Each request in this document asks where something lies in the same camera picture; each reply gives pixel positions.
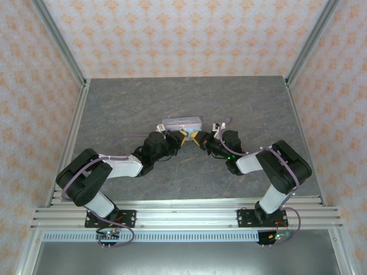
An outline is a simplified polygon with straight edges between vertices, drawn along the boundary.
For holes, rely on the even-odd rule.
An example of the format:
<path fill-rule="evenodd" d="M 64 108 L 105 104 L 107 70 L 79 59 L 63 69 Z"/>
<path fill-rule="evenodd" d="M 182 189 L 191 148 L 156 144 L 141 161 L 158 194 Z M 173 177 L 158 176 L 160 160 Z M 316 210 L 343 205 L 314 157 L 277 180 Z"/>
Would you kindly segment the aluminium frame post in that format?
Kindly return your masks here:
<path fill-rule="evenodd" d="M 80 67 L 78 66 L 70 48 L 61 34 L 60 29 L 55 23 L 50 11 L 48 10 L 44 0 L 30 0 L 41 20 L 45 24 L 48 33 L 51 35 L 61 55 L 71 69 L 71 72 L 81 87 L 85 86 L 87 79 L 84 77 Z"/>
<path fill-rule="evenodd" d="M 306 63 L 309 55 L 311 54 L 314 46 L 319 40 L 319 37 L 323 33 L 324 28 L 327 26 L 330 18 L 333 16 L 335 9 L 339 5 L 341 0 L 327 0 L 325 7 L 323 8 L 320 16 L 318 17 L 312 31 L 307 37 L 306 42 L 303 45 L 302 50 L 298 54 L 289 74 L 284 79 L 287 87 L 290 87 L 296 80 L 299 72 Z"/>

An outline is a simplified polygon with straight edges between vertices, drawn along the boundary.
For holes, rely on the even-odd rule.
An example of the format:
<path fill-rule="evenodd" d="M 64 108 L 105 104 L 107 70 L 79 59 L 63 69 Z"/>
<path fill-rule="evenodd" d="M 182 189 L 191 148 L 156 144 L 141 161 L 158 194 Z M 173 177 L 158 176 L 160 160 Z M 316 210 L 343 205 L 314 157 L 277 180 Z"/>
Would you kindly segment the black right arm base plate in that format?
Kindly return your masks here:
<path fill-rule="evenodd" d="M 238 227 L 287 227 L 288 219 L 285 210 L 276 210 L 267 214 L 261 209 L 238 209 Z"/>

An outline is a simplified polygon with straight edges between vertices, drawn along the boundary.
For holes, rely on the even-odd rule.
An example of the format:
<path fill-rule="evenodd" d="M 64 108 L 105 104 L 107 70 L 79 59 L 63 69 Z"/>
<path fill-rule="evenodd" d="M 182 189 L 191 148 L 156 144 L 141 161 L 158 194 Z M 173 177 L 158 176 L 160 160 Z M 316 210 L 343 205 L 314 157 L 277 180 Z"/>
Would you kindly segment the cartoon bunny tin box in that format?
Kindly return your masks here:
<path fill-rule="evenodd" d="M 202 120 L 198 116 L 166 118 L 162 120 L 162 124 L 170 131 L 180 131 L 180 125 L 185 125 L 185 129 L 192 132 L 202 130 Z"/>

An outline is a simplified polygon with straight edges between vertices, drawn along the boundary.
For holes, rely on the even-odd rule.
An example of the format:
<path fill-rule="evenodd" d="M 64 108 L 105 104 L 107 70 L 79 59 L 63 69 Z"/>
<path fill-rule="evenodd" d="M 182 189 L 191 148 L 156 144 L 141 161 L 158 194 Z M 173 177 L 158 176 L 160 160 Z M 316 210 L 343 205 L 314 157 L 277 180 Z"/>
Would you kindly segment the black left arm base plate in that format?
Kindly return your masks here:
<path fill-rule="evenodd" d="M 130 228 L 134 228 L 136 220 L 136 210 L 119 210 L 119 209 L 113 210 L 107 217 L 105 217 L 105 219 L 109 220 L 109 222 L 104 222 L 91 212 L 87 211 L 84 227 L 96 228 L 96 229 L 106 227 L 112 227 L 112 228 L 118 227 L 117 225 L 110 222 L 113 221 L 126 225 Z"/>

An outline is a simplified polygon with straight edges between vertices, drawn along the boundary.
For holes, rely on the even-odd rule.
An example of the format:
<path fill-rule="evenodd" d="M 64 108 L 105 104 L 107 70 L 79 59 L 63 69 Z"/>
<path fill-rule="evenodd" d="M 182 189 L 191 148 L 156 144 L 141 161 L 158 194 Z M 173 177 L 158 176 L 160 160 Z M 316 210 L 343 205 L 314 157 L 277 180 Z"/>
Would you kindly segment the grey metal sheet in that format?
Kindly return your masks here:
<path fill-rule="evenodd" d="M 43 243 L 33 275 L 340 275 L 330 245 L 255 243 Z"/>

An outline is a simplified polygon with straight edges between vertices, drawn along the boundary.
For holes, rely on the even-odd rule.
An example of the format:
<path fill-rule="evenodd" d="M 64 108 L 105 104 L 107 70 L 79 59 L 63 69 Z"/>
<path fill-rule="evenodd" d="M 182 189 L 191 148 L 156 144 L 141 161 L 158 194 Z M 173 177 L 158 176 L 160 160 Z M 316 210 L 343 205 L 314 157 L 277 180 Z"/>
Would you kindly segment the aluminium extrusion beam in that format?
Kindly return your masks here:
<path fill-rule="evenodd" d="M 122 210 L 136 210 L 136 230 L 237 229 L 238 209 L 254 208 L 257 198 L 117 201 Z M 337 207 L 324 206 L 319 197 L 293 197 L 287 204 L 289 229 L 342 228 Z M 72 202 L 54 199 L 50 207 L 37 208 L 33 229 L 77 230 L 84 226 L 86 210 Z"/>

